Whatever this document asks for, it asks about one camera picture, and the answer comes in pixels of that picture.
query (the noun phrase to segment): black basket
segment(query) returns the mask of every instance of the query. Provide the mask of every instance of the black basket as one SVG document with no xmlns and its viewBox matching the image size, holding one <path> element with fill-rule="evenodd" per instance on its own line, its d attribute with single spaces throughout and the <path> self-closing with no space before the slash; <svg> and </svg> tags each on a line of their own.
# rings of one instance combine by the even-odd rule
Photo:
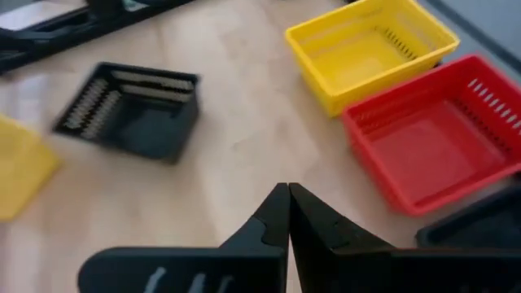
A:
<svg viewBox="0 0 521 293">
<path fill-rule="evenodd" d="M 176 162 L 199 116 L 193 74 L 99 64 L 56 133 Z"/>
<path fill-rule="evenodd" d="M 420 247 L 521 248 L 521 186 L 512 186 L 418 231 Z"/>
</svg>

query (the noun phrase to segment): light wood surface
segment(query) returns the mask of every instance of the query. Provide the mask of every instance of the light wood surface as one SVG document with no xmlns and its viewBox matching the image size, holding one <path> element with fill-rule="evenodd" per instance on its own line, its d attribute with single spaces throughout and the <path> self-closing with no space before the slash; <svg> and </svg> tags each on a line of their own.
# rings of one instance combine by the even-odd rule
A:
<svg viewBox="0 0 521 293">
<path fill-rule="evenodd" d="M 64 2 L 20 8 L 0 25 L 24 27 L 70 9 Z M 387 207 L 341 124 L 326 118 L 304 86 L 283 39 L 286 28 L 340 5 L 197 0 L 2 77 L 1 112 L 42 133 L 63 167 L 19 218 L 0 224 L 0 292 L 76 292 L 82 262 L 107 247 L 217 246 L 280 181 L 302 183 L 399 247 L 413 246 L 425 224 L 499 188 L 420 218 Z M 50 133 L 100 61 L 202 76 L 202 116 L 180 164 Z M 288 280 L 287 291 L 299 292 L 293 260 Z"/>
</svg>

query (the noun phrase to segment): basket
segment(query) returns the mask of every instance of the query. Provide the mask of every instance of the basket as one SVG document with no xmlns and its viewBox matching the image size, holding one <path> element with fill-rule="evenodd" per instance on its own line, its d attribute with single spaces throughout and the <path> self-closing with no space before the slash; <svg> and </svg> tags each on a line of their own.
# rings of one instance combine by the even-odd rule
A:
<svg viewBox="0 0 521 293">
<path fill-rule="evenodd" d="M 59 165 L 40 137 L 0 116 L 0 221 L 18 215 Z"/>
<path fill-rule="evenodd" d="M 521 248 L 521 186 L 511 186 L 418 231 L 420 247 Z"/>
<path fill-rule="evenodd" d="M 412 0 L 361 0 L 289 28 L 286 39 L 331 117 L 433 68 L 459 44 Z"/>
<path fill-rule="evenodd" d="M 194 74 L 101 63 L 54 131 L 175 163 L 199 117 Z"/>
<path fill-rule="evenodd" d="M 410 215 L 521 169 L 521 92 L 479 56 L 362 101 L 343 121 L 388 202 Z"/>
</svg>

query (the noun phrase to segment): yellow plastic basket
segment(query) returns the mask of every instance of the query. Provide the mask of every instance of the yellow plastic basket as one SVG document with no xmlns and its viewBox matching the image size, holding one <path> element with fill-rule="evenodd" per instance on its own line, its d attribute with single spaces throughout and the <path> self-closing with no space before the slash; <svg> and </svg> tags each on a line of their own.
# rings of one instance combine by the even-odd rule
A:
<svg viewBox="0 0 521 293">
<path fill-rule="evenodd" d="M 289 28 L 286 39 L 331 117 L 433 68 L 459 45 L 413 0 L 361 0 Z"/>
<path fill-rule="evenodd" d="M 27 205 L 59 161 L 37 134 L 4 116 L 0 138 L 0 221 L 7 221 Z"/>
</svg>

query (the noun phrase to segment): red basket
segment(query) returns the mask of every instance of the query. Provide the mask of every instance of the red basket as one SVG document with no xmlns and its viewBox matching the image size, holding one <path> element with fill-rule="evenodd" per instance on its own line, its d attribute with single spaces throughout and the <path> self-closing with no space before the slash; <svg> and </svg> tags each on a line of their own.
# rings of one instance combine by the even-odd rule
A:
<svg viewBox="0 0 521 293">
<path fill-rule="evenodd" d="M 358 103 L 343 121 L 389 203 L 410 215 L 521 169 L 521 91 L 479 56 Z"/>
</svg>

